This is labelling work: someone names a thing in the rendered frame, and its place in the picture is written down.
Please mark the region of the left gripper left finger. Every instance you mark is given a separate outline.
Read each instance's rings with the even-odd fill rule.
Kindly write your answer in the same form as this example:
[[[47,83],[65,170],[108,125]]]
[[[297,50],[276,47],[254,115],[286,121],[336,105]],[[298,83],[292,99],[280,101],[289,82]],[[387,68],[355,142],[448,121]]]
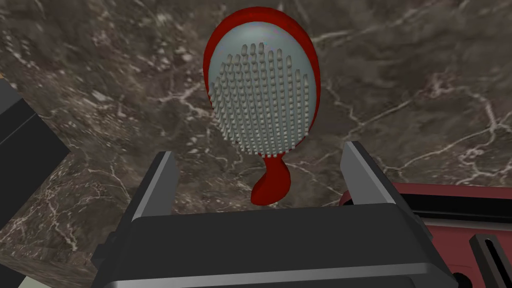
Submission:
[[[137,205],[132,220],[141,217],[163,217],[172,213],[179,169],[174,153],[165,151],[162,159],[150,178],[147,188],[143,189],[143,196]]]

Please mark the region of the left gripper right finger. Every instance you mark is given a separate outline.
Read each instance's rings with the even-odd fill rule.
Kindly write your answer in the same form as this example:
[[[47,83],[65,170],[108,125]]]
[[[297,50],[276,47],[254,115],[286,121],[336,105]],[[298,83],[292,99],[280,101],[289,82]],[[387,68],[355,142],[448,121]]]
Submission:
[[[360,142],[344,144],[340,170],[354,205],[404,205],[403,197]]]

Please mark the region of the red toaster with black slots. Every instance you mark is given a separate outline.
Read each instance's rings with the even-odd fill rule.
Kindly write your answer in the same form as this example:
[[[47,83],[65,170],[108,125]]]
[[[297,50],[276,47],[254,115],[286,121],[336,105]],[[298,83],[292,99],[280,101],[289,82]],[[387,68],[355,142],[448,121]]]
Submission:
[[[512,288],[512,188],[400,183],[329,279],[355,288]]]

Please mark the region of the red hairbrush with grey bristles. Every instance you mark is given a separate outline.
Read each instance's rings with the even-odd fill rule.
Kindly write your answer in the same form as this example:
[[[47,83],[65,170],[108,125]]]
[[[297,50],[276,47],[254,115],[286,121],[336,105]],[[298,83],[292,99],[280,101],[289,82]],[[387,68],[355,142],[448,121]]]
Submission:
[[[211,34],[203,75],[222,137],[264,161],[251,202],[280,201],[291,187],[283,156],[309,134],[320,104],[320,66],[310,37],[277,9],[237,10]]]

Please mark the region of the black appliance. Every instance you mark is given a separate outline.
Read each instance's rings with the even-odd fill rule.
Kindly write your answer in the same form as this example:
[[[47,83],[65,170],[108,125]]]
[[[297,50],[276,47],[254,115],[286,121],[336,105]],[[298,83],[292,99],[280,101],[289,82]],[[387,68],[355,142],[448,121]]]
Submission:
[[[4,78],[0,78],[0,230],[70,150]]]

